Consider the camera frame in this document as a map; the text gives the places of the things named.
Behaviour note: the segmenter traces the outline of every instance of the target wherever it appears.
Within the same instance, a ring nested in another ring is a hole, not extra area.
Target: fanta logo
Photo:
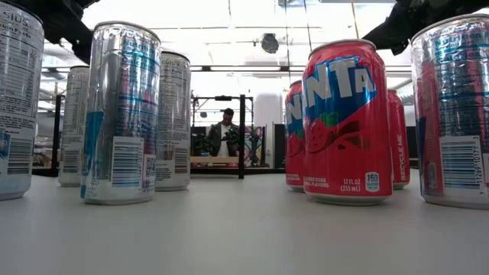
[[[301,106],[301,98],[300,94],[297,93],[293,95],[292,100],[287,102],[285,104],[285,112],[287,114],[287,124],[292,123],[292,117],[295,119],[302,119],[303,118],[303,111],[302,111],[302,106]]]
[[[358,65],[357,57],[342,57],[326,60],[317,64],[314,72],[306,80],[308,107],[320,99],[352,97],[353,92],[376,92],[370,71],[366,66]]]

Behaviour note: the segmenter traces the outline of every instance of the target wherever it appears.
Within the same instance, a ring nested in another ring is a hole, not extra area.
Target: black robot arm
[[[65,38],[75,55],[90,63],[92,32],[82,23],[83,9],[99,0],[9,0],[43,21],[44,36],[52,44]]]
[[[457,15],[466,15],[489,5],[489,0],[397,0],[386,21],[363,38],[378,50],[402,53],[409,39],[423,28]]]

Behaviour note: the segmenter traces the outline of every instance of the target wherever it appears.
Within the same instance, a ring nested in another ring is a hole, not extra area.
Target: aluminum can
[[[81,196],[86,203],[145,202],[154,194],[160,39],[120,21],[92,39]]]
[[[316,48],[303,73],[304,191],[340,205],[392,195],[385,66],[367,40]]]
[[[389,90],[389,132],[392,153],[393,188],[399,190],[410,183],[410,158],[407,148],[404,106],[396,91]]]
[[[489,209],[489,15],[428,26],[411,54],[423,198]]]
[[[44,48],[40,19],[0,1],[0,200],[31,187],[32,151]]]
[[[63,187],[77,187],[82,179],[89,77],[89,66],[74,66],[68,73],[61,138],[60,175],[58,176],[58,182]]]
[[[190,184],[190,62],[161,52],[156,191],[185,190]]]
[[[287,185],[296,192],[304,192],[304,130],[302,94],[302,80],[297,80],[290,85],[290,90],[285,98],[285,122],[287,130],[285,177]]]

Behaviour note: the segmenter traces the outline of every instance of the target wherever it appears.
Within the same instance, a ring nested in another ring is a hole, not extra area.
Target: silver can
[[[60,175],[58,176],[58,182],[63,187],[77,187],[82,179],[89,77],[89,66],[74,66],[68,73],[61,138]]]
[[[0,200],[31,187],[44,30],[38,17],[0,2]]]
[[[423,198],[489,209],[489,15],[427,27],[412,57]]]
[[[96,25],[92,40],[81,196],[146,202],[154,194],[160,39],[136,24]]]
[[[156,190],[185,190],[190,184],[190,62],[161,53]]]

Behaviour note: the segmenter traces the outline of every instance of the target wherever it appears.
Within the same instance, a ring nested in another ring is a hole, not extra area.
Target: dark jacket
[[[239,127],[237,125],[231,124],[231,127],[238,132]],[[217,154],[219,153],[219,149],[221,149],[221,140],[222,140],[221,122],[211,126],[211,129],[209,130],[209,134],[207,134],[207,139],[209,139],[209,142],[211,144],[211,152],[210,152],[211,156],[217,157]],[[235,150],[232,150],[229,146],[228,146],[228,154],[230,157],[236,156]]]

